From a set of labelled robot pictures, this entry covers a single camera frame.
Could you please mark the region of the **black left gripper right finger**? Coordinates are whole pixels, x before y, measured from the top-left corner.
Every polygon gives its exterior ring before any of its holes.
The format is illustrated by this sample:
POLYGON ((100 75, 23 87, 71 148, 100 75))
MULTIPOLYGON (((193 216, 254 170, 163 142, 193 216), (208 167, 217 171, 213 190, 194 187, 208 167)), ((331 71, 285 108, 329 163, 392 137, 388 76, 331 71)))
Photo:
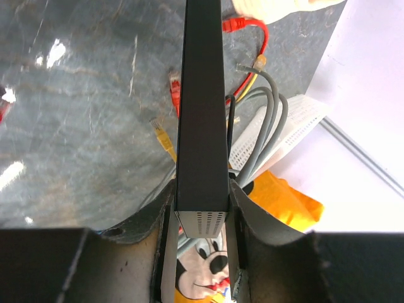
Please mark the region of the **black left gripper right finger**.
POLYGON ((402 302, 403 235, 304 234, 229 184, 227 249, 237 302, 402 302))

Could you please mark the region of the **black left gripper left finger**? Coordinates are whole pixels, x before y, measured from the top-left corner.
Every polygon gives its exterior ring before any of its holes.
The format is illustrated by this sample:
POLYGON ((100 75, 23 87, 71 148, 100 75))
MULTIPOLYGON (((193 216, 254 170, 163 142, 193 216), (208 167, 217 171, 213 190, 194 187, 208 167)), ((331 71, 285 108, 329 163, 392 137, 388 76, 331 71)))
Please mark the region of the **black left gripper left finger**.
POLYGON ((3 229, 2 302, 173 302, 174 182, 101 232, 3 229))

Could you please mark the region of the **black network switch box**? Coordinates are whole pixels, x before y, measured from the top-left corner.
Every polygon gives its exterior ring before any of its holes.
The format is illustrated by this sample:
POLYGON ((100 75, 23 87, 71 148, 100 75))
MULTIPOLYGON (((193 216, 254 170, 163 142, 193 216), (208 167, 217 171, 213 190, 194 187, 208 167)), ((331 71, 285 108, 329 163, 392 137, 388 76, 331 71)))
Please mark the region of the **black network switch box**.
POLYGON ((229 208, 220 1, 186 2, 178 131, 176 215, 187 237, 216 238, 229 208))

